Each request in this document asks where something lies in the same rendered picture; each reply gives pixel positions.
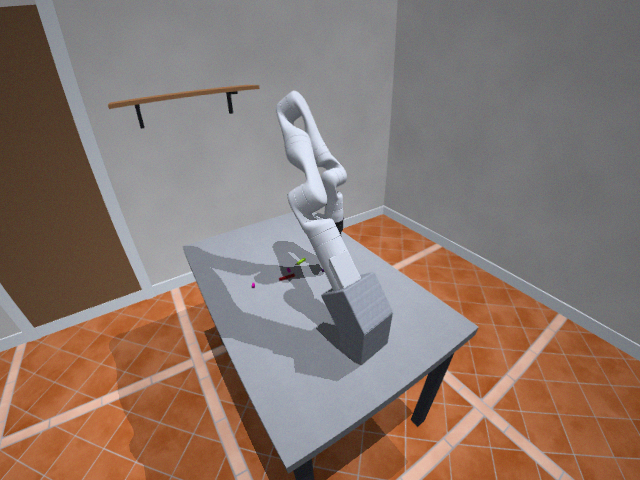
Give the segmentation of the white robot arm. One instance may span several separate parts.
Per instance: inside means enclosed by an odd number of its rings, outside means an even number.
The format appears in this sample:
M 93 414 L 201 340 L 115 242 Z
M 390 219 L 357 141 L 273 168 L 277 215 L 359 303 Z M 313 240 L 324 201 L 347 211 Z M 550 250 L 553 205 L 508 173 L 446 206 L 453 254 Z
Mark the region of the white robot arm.
M 336 187 L 346 182 L 346 171 L 329 152 L 306 101 L 298 92 L 292 91 L 285 96 L 276 105 L 276 113 L 287 159 L 306 176 L 304 184 L 289 192 L 290 207 L 308 236 L 333 290 L 345 288 L 361 279 L 357 268 L 334 221 L 316 219 L 312 213 L 324 206 L 331 211 L 343 208 L 343 195 L 336 191 Z M 304 120 L 305 132 L 294 127 L 294 121 L 300 116 Z M 317 167 L 324 167 L 327 171 L 320 177 Z

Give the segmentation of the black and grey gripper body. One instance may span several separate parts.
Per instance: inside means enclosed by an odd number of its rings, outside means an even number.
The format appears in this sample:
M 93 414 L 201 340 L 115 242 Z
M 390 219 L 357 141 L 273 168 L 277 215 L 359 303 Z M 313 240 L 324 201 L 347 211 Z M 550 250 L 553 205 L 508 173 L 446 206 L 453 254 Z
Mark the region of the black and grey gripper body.
M 316 219 L 333 219 L 333 221 L 335 222 L 335 225 L 341 235 L 341 232 L 343 230 L 343 208 L 337 211 L 331 211 L 331 210 L 327 210 L 325 208 L 324 214 L 320 214 L 320 213 L 315 213 L 314 217 Z

